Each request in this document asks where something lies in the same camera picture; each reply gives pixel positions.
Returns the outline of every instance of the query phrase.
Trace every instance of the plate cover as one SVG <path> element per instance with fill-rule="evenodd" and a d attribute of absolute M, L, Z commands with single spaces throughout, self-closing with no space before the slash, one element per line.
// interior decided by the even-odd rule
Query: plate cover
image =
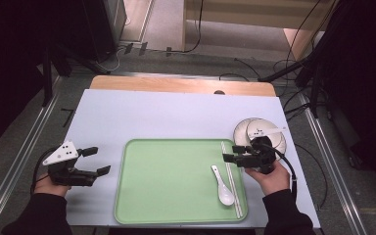
<path fill-rule="evenodd" d="M 270 129 L 277 127 L 278 126 L 272 122 L 262 118 L 251 117 L 244 119 L 240 121 L 234 129 L 234 142 L 236 145 L 251 146 L 248 133 L 254 132 L 258 129 Z M 273 148 L 277 149 L 282 154 L 286 152 L 286 139 L 282 132 L 269 134 L 267 137 L 270 139 Z"/>

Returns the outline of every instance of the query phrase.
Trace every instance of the green tray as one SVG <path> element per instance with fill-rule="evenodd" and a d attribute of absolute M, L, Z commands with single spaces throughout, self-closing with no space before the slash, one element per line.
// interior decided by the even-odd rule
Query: green tray
<path fill-rule="evenodd" d="M 247 212 L 240 169 L 231 165 L 243 216 L 217 195 L 211 165 L 230 188 L 221 141 L 227 139 L 134 139 L 124 149 L 115 218 L 122 224 L 239 221 Z"/>

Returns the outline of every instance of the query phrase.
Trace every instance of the white spoon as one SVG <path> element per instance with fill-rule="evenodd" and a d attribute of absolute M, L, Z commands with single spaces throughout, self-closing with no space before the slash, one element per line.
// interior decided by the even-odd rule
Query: white spoon
<path fill-rule="evenodd" d="M 221 179 L 218 168 L 216 165 L 211 166 L 212 172 L 214 172 L 216 181 L 218 182 L 218 198 L 226 206 L 233 205 L 234 195 L 231 191 L 225 186 L 224 182 Z"/>

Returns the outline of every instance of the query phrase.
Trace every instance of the hand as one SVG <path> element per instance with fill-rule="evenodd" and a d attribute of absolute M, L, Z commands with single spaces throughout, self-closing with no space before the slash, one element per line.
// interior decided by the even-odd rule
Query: hand
<path fill-rule="evenodd" d="M 260 184 L 265 196 L 290 188 L 290 174 L 278 161 L 273 162 L 273 171 L 269 174 L 262 174 L 252 168 L 246 168 L 246 173 Z"/>
<path fill-rule="evenodd" d="M 65 197 L 71 188 L 71 186 L 55 185 L 47 173 L 41 174 L 38 180 L 33 191 L 34 194 L 46 193 Z"/>

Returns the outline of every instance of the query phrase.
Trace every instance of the white table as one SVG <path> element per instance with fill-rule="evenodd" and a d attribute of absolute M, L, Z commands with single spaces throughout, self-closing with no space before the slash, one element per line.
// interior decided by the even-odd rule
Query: white table
<path fill-rule="evenodd" d="M 276 97 L 213 94 L 86 90 L 71 123 L 66 140 L 77 148 L 96 146 L 99 153 L 80 158 L 76 167 L 83 170 L 111 165 L 109 174 L 98 178 L 92 187 L 73 187 L 67 195 L 70 225 L 124 226 L 114 217 L 121 154 L 124 145 L 136 138 L 226 138 L 232 139 L 237 123 L 245 118 L 265 118 L 277 126 L 287 126 Z M 308 192 L 305 176 L 293 144 L 284 133 L 286 157 L 298 177 L 297 205 L 315 228 L 319 220 Z M 240 222 L 150 224 L 145 227 L 264 227 L 267 215 L 259 185 L 243 175 L 249 214 Z"/>

